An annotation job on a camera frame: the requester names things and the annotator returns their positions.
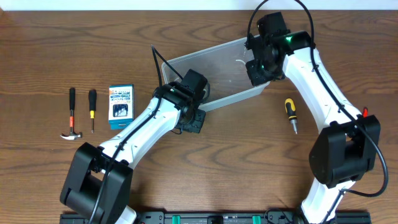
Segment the clear plastic container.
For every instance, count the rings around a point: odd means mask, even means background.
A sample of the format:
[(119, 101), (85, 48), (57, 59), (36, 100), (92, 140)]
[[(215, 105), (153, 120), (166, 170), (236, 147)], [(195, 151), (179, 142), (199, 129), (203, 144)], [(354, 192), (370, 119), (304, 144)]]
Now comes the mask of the clear plastic container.
[(190, 69), (201, 73), (210, 84), (210, 96), (198, 108), (212, 111), (262, 93), (269, 82), (253, 86), (246, 63), (253, 60), (245, 48), (246, 38), (200, 50), (168, 61), (184, 76)]

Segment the stubby yellow black screwdriver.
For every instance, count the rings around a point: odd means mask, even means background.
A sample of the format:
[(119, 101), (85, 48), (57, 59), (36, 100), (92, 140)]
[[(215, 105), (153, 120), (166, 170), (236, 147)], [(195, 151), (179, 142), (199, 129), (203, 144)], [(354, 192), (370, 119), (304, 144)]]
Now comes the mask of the stubby yellow black screwdriver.
[(284, 105), (285, 105), (285, 111), (286, 111), (288, 119), (293, 127), (293, 130), (294, 130), (295, 134), (298, 134), (296, 107), (295, 107), (293, 99), (287, 98), (285, 100)]

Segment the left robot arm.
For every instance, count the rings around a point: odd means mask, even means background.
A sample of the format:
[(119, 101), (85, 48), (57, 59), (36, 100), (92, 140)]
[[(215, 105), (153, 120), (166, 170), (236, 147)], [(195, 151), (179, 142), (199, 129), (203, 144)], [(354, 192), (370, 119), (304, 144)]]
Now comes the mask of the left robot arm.
[(128, 205), (134, 169), (167, 132), (200, 132), (206, 113), (199, 104), (209, 91), (208, 80), (194, 70), (157, 87), (147, 108), (118, 135), (76, 150), (60, 202), (88, 223), (134, 223), (137, 214)]

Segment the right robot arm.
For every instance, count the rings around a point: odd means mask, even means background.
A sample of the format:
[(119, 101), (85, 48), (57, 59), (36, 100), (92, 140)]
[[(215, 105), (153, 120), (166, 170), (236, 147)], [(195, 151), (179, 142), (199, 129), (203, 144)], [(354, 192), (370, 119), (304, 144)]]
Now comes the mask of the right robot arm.
[(253, 53), (246, 63), (253, 86), (288, 78), (298, 89), (316, 122), (319, 136), (309, 154), (314, 181), (300, 205), (300, 221), (327, 223), (350, 189), (374, 167), (381, 125), (363, 116), (342, 94), (304, 30), (291, 32), (281, 12), (256, 23), (245, 46)]

